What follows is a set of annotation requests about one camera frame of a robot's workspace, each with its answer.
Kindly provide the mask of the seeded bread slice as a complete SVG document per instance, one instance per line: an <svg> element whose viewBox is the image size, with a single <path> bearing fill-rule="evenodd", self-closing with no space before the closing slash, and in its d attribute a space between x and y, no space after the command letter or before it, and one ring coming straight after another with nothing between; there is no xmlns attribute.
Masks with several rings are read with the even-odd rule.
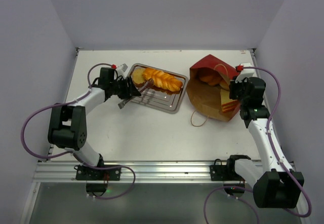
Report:
<svg viewBox="0 0 324 224"><path fill-rule="evenodd" d="M132 73L132 81L137 88L143 86L146 83L146 80L143 77L144 72L144 68L136 68Z"/></svg>

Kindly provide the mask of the braided orange bread loaf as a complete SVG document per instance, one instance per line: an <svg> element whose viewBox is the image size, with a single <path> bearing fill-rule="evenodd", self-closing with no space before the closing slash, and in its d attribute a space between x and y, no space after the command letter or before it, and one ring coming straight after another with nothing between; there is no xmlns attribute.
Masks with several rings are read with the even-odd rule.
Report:
<svg viewBox="0 0 324 224"><path fill-rule="evenodd" d="M156 87L171 92L178 92L183 86L183 83L175 76L153 68L144 69L142 77L146 81L152 79Z"/></svg>

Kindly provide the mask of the red brown paper bag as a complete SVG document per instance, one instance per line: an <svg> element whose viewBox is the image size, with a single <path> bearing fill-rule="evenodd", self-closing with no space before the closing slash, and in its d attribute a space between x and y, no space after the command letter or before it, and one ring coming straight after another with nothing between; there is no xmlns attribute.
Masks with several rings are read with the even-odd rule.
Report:
<svg viewBox="0 0 324 224"><path fill-rule="evenodd" d="M186 92L195 111L222 122L230 121L236 114L224 114L221 112L220 85L209 86L202 82L198 75L200 73L219 74L229 85L230 80L238 75L234 67L213 55L207 55L189 69L189 82Z"/></svg>

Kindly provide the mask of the fake triangle sandwich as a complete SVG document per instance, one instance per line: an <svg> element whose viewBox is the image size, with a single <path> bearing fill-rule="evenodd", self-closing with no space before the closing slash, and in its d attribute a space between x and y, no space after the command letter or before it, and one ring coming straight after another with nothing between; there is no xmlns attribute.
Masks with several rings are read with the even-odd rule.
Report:
<svg viewBox="0 0 324 224"><path fill-rule="evenodd" d="M230 99L229 91L225 89L220 90L220 98L221 98L221 112L224 114L236 114L240 103L238 100Z"/></svg>

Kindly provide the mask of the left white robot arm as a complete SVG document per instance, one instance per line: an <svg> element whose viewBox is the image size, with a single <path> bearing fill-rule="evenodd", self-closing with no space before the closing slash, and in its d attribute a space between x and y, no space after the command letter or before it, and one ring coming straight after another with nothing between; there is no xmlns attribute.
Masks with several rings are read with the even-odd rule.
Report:
<svg viewBox="0 0 324 224"><path fill-rule="evenodd" d="M51 111L48 141L71 152L79 161L76 180L118 181L121 167L104 164L103 157L87 142L87 114L116 95L123 101L141 93L130 77L119 75L115 66L102 67L99 76L90 82L88 91L72 103L55 104Z"/></svg>

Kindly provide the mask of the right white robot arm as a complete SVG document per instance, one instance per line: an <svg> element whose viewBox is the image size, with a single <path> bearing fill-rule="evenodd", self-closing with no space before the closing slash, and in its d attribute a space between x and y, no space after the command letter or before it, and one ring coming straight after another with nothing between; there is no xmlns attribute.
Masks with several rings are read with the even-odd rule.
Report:
<svg viewBox="0 0 324 224"><path fill-rule="evenodd" d="M210 165L210 176L212 181L244 179L259 208L292 209L304 177L293 170L276 139L269 110L263 105L265 88L266 83L257 77L232 80L229 85L229 97L240 103L240 117L255 141L263 168L257 168L246 155L231 155L226 164Z"/></svg>

